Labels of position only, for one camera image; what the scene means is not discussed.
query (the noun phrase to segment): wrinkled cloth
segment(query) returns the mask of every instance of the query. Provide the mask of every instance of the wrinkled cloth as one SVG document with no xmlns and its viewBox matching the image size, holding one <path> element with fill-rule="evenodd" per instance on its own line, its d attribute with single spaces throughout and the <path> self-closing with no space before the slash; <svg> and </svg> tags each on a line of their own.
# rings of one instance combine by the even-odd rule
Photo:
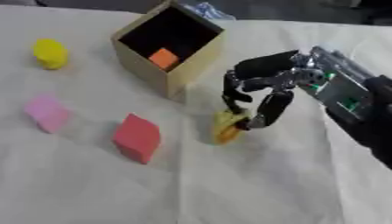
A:
<svg viewBox="0 0 392 224">
<path fill-rule="evenodd" d="M 226 20 L 236 20 L 236 18 L 232 15 L 228 15 L 223 11 L 217 10 L 213 5 L 210 3 L 198 3 L 195 6 L 191 6 L 189 4 L 184 4 L 184 6 L 194 13 L 198 14 L 203 18 L 208 19 L 226 19 Z"/>
<path fill-rule="evenodd" d="M 225 108 L 222 76 L 239 61 L 321 45 L 388 74 L 392 30 L 218 21 L 226 28 L 220 57 L 182 99 L 169 101 L 126 72 L 110 44 L 138 17 L 0 6 L 1 223 L 392 222 L 392 172 L 300 89 L 270 128 L 224 146 L 211 137 L 213 114 Z M 43 37 L 66 46 L 67 66 L 46 71 L 35 64 L 31 46 Z M 48 92 L 72 113 L 55 135 L 22 112 L 33 96 Z M 265 94 L 254 93 L 254 104 Z M 110 142 L 128 113 L 160 128 L 162 143 L 147 165 L 122 157 Z"/>
</svg>

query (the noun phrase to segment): white tablecloth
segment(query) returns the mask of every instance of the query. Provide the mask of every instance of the white tablecloth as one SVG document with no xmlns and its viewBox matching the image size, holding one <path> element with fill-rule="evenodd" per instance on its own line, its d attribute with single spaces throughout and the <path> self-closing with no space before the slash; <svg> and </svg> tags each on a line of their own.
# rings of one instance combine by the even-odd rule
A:
<svg viewBox="0 0 392 224">
<path fill-rule="evenodd" d="M 238 61 L 322 45 L 388 74 L 390 28 L 220 21 L 224 52 L 175 102 L 116 60 L 109 37 L 137 17 L 0 6 L 1 223 L 392 222 L 392 171 L 301 90 L 268 129 L 225 146 L 213 145 L 209 132 L 213 113 L 224 109 L 222 75 Z M 69 65 L 38 67 L 31 54 L 38 38 L 66 45 Z M 71 109 L 61 133 L 45 134 L 23 114 L 39 93 L 53 93 Z M 161 129 L 163 141 L 147 165 L 120 156 L 110 143 L 128 113 Z"/>
</svg>

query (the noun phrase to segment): yellow object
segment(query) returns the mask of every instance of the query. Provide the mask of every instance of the yellow object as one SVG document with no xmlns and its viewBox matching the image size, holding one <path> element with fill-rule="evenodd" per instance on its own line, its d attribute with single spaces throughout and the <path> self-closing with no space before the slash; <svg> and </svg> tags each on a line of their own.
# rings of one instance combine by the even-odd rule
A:
<svg viewBox="0 0 392 224">
<path fill-rule="evenodd" d="M 39 38 L 33 53 L 38 63 L 46 69 L 59 69 L 67 63 L 67 49 L 51 38 Z"/>
<path fill-rule="evenodd" d="M 219 112 L 215 115 L 213 123 L 213 140 L 216 144 L 226 144 L 238 137 L 241 130 L 235 124 L 243 118 L 249 117 L 249 112 L 235 115 L 230 110 Z"/>
</svg>

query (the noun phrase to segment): orange cube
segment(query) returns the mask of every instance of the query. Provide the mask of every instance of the orange cube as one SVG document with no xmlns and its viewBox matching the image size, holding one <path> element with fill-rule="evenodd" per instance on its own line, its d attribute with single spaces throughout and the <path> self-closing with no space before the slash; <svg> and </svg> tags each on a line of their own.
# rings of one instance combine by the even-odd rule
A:
<svg viewBox="0 0 392 224">
<path fill-rule="evenodd" d="M 179 57 L 166 48 L 161 48 L 159 51 L 154 52 L 149 57 L 149 60 L 165 71 L 169 71 L 179 63 Z"/>
</svg>

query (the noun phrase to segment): cardboard box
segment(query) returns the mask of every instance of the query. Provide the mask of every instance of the cardboard box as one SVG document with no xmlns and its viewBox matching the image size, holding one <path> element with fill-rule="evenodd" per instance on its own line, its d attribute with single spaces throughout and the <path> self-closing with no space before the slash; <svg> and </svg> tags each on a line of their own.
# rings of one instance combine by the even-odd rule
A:
<svg viewBox="0 0 392 224">
<path fill-rule="evenodd" d="M 171 98 L 218 58 L 222 32 L 218 25 L 168 1 L 115 33 L 112 43 L 127 70 Z M 167 71 L 149 60 L 162 48 L 179 58 Z"/>
</svg>

